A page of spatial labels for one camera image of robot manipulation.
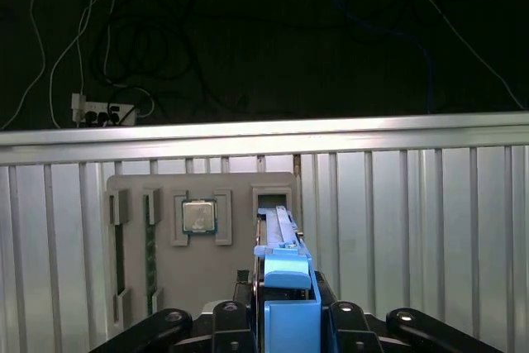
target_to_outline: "blue cable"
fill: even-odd
[[[373,26],[370,25],[366,20],[362,20],[358,17],[353,16],[349,13],[348,10],[346,10],[346,5],[341,0],[333,0],[336,4],[336,7],[338,7],[340,10],[342,10],[346,15],[347,18],[349,18],[351,21],[353,21],[356,25],[361,26],[367,31],[372,31],[375,33],[382,33],[382,34],[389,34],[392,36],[400,37],[404,40],[411,41],[414,45],[416,45],[419,50],[424,55],[424,58],[427,62],[427,68],[428,68],[428,90],[427,90],[427,112],[431,113],[434,109],[434,100],[433,100],[433,61],[431,59],[430,54],[428,53],[427,49],[424,48],[424,46],[421,44],[418,38],[415,36],[409,35],[407,33],[401,32],[401,31],[392,31],[387,28],[383,28],[380,26]]]

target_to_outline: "white metal panel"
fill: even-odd
[[[0,168],[0,252],[2,256],[2,353],[26,350],[26,316],[20,246],[17,241],[20,222],[17,206],[17,175],[14,167]]]
[[[231,157],[230,158],[230,172],[231,173],[256,173],[257,172],[257,157]]]
[[[26,347],[30,353],[55,351],[60,342],[60,314],[52,298],[56,293],[55,253],[50,253],[44,166],[17,168],[21,272],[26,319]]]
[[[339,154],[337,162],[341,299],[375,313],[371,154]]]
[[[508,282],[512,282],[512,175],[510,170],[506,173],[504,148],[482,148],[477,152],[479,333],[484,341],[502,351],[509,344],[511,351],[507,323],[512,308],[508,308],[507,295]]]
[[[445,233],[441,150],[424,150],[421,172],[422,310],[445,320]]]
[[[158,160],[158,174],[185,174],[185,160]]]
[[[514,146],[512,148],[512,234],[513,234],[513,272],[512,285],[514,318],[512,329],[516,352],[529,351],[529,283],[527,273],[529,265],[529,148]]]
[[[424,174],[423,156],[419,150],[410,150],[407,153],[407,164],[401,164],[407,171],[407,203],[404,209],[408,217],[408,240],[409,247],[404,249],[409,254],[409,304],[412,308],[424,310],[424,245],[422,208],[424,186],[422,175]]]
[[[291,155],[265,156],[267,173],[293,173],[294,160]]]
[[[403,166],[401,152],[373,153],[375,297],[380,316],[409,305],[407,167]]]
[[[105,297],[105,255],[103,254],[102,227],[105,171],[103,164],[87,163],[80,166],[80,189],[84,227],[84,260],[88,302],[88,328],[90,347],[101,345],[107,339],[107,301]]]
[[[302,208],[303,208],[303,232],[305,243],[312,254],[312,262],[316,269],[320,268],[319,239],[317,238],[317,227],[320,223],[317,219],[317,162],[314,155],[301,156],[302,177]]]
[[[51,166],[51,192],[61,345],[64,351],[89,349],[87,280],[78,165]]]
[[[341,298],[379,317],[409,302],[502,349],[528,350],[529,115],[218,128],[0,135],[0,351],[70,351],[87,328],[90,347],[106,338],[108,177],[292,171],[293,153],[306,242]],[[49,165],[59,162],[70,164]],[[76,299],[64,296],[64,251],[80,264]],[[75,341],[63,302],[84,308]]]
[[[470,178],[470,150],[443,151],[443,213],[445,242],[446,321],[472,335],[474,298],[472,256],[471,196],[475,191]]]

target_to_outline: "white cable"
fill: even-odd
[[[156,103],[155,103],[155,100],[152,98],[152,95],[150,95],[150,93],[144,88],[137,87],[137,86],[131,86],[131,88],[135,88],[136,90],[143,92],[150,99],[150,110],[145,115],[136,115],[136,117],[139,119],[143,119],[145,117],[149,117],[150,115],[152,115],[156,107]]]
[[[30,85],[27,86],[26,91],[22,94],[22,98],[21,98],[21,100],[20,100],[20,102],[18,104],[18,108],[15,111],[15,114],[11,117],[11,119],[9,119],[6,123],[4,123],[4,125],[2,126],[2,128],[0,128],[0,130],[4,130],[7,126],[9,126],[13,122],[13,120],[15,120],[17,118],[18,114],[20,113],[20,111],[22,109],[22,105],[24,105],[24,102],[26,101],[27,94],[31,91],[33,86],[35,86],[36,82],[38,82],[41,79],[41,77],[44,74],[45,69],[46,69],[46,54],[44,52],[44,46],[42,45],[41,34],[39,32],[39,28],[36,25],[35,16],[33,14],[34,6],[35,6],[35,0],[30,0],[30,19],[31,19],[31,24],[33,25],[33,30],[35,31],[36,39],[37,39],[37,41],[39,43],[39,49],[41,50],[41,58],[42,58],[41,71],[33,79],[33,81],[30,83]]]
[[[81,20],[79,21],[78,33],[80,33],[81,24],[83,22],[84,16],[88,12],[89,6],[90,5],[88,5],[83,11],[83,15],[81,16]],[[111,0],[110,11],[109,11],[110,15],[112,15],[112,13],[114,12],[114,7],[115,6],[116,6],[116,0]],[[105,49],[105,58],[104,58],[104,61],[103,61],[103,73],[105,74],[105,76],[107,74],[107,64],[108,64],[108,55],[110,53],[111,38],[112,38],[112,36],[111,36],[111,30],[110,30],[110,24],[109,24],[108,27],[107,27],[107,48]],[[83,61],[82,61],[83,58],[82,58],[82,55],[81,55],[81,52],[80,52],[80,48],[79,48],[79,39],[77,40],[77,42],[78,42],[79,67],[80,67],[80,70],[81,70],[81,94],[83,94],[83,87],[84,87],[83,66],[82,66],[83,65]],[[138,118],[148,117],[155,111],[155,106],[156,106],[155,100],[152,98],[150,93],[147,90],[145,90],[144,88],[137,87],[137,86],[127,86],[126,84],[112,83],[109,79],[107,79],[107,82],[111,83],[113,87],[117,87],[117,88],[125,88],[125,87],[134,88],[134,89],[136,89],[138,91],[141,91],[142,93],[147,95],[147,97],[149,97],[149,99],[150,99],[150,110],[145,115],[139,115],[138,114],[138,115],[136,115],[136,117],[138,117]]]
[[[57,121],[55,120],[55,114],[53,112],[53,77],[55,75],[55,71],[57,70],[57,66],[59,66],[60,61],[64,58],[64,56],[68,53],[68,51],[75,45],[75,43],[77,42],[79,37],[82,36],[83,33],[86,31],[86,28],[88,26],[88,22],[90,21],[90,15],[92,14],[92,5],[93,5],[93,0],[90,0],[90,3],[88,4],[88,11],[87,11],[86,19],[84,21],[83,29],[72,40],[72,42],[68,45],[68,47],[66,47],[66,49],[64,49],[62,54],[59,56],[59,58],[54,63],[53,67],[51,68],[51,72],[50,72],[50,91],[49,91],[49,95],[50,95],[49,96],[50,114],[51,114],[51,120],[52,120],[53,124],[55,124],[55,127],[57,127],[57,128],[60,128],[60,126],[59,126],[59,123],[57,123]]]
[[[474,55],[474,57],[476,57],[476,59],[478,59],[478,61],[481,62],[481,64],[483,64],[490,71],[491,74],[493,74],[496,78],[498,78],[500,82],[502,82],[503,86],[507,89],[512,100],[520,107],[520,109],[525,110],[525,107],[522,105],[522,103],[520,103],[518,98],[516,98],[507,81],[498,72],[496,72],[496,70],[492,66],[490,66],[487,61],[485,61],[483,57],[478,54],[476,50],[474,50],[474,47],[472,47],[463,36],[461,36],[461,34],[452,25],[446,14],[439,8],[439,6],[437,6],[437,4],[433,0],[427,1],[431,3],[431,5],[439,12],[439,14],[441,14],[443,20],[445,20],[446,22],[446,25],[452,30],[452,32],[454,32],[454,35],[461,41],[461,43],[463,43],[467,47],[467,49],[469,49],[469,51]]]
[[[81,18],[79,20],[79,27],[78,27],[78,30],[77,30],[78,36],[77,36],[77,40],[76,40],[76,45],[77,45],[77,56],[79,58],[79,74],[80,74],[80,78],[81,78],[81,87],[79,89],[79,92],[81,93],[81,95],[83,95],[83,91],[84,91],[84,71],[83,71],[83,55],[81,54],[81,45],[80,45],[79,37],[81,35],[81,30],[83,29],[82,27],[83,27],[83,24],[85,23],[85,17],[87,16],[88,10],[96,2],[98,2],[98,0],[93,0],[91,3],[89,3],[84,8],[83,14],[81,15]],[[110,13],[111,14],[114,11],[114,5],[115,4],[116,4],[116,0],[112,0],[112,4],[110,6]],[[107,52],[105,54],[104,69],[106,69],[106,67],[107,67],[108,52],[110,50],[110,27],[108,27],[108,29],[107,29],[107,37],[108,37],[108,42],[107,42]]]
[[[116,6],[116,0],[112,0],[110,3],[110,15],[114,12],[114,7]],[[107,48],[105,50],[105,60],[102,64],[102,71],[107,75],[107,63],[108,63],[108,53],[110,52],[110,39],[111,39],[111,32],[110,32],[110,24],[107,25]]]

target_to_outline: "screw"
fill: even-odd
[[[233,302],[224,303],[224,306],[222,307],[227,312],[233,312],[234,310],[237,310],[237,305],[235,305]]]
[[[171,312],[165,316],[166,322],[179,322],[182,320],[182,315],[179,312]]]
[[[353,310],[353,308],[352,308],[348,303],[340,303],[339,308],[340,308],[343,312],[350,312],[350,311]]]
[[[403,322],[410,322],[413,320],[413,316],[408,312],[398,312],[397,318]]]

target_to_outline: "power strip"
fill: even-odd
[[[72,120],[76,123],[86,123],[86,116],[89,112],[93,112],[89,113],[89,115],[92,117],[95,116],[93,122],[87,123],[89,125],[96,123],[98,117],[104,120],[110,120],[108,115],[108,109],[110,109],[110,113],[116,115],[113,116],[116,119],[115,124],[119,123],[120,126],[134,126],[136,124],[136,110],[131,112],[133,108],[133,105],[126,103],[111,103],[109,107],[108,103],[93,103],[86,101],[84,95],[72,94]]]

